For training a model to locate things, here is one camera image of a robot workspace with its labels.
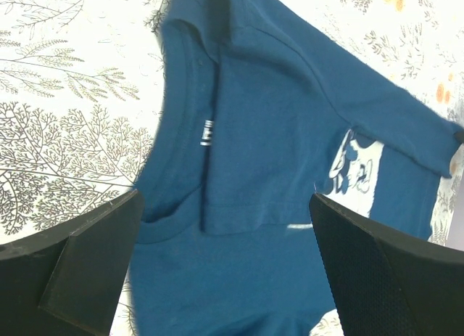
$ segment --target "t-shirt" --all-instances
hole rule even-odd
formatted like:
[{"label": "t-shirt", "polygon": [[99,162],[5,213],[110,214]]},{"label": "t-shirt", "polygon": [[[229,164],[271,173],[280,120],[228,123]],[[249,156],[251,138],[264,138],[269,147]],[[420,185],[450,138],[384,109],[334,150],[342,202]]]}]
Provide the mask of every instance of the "t-shirt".
[{"label": "t-shirt", "polygon": [[334,308],[308,203],[340,146],[353,158],[361,134],[449,177],[461,128],[278,0],[172,0],[162,36],[165,111],[136,184],[138,331],[307,335]]}]

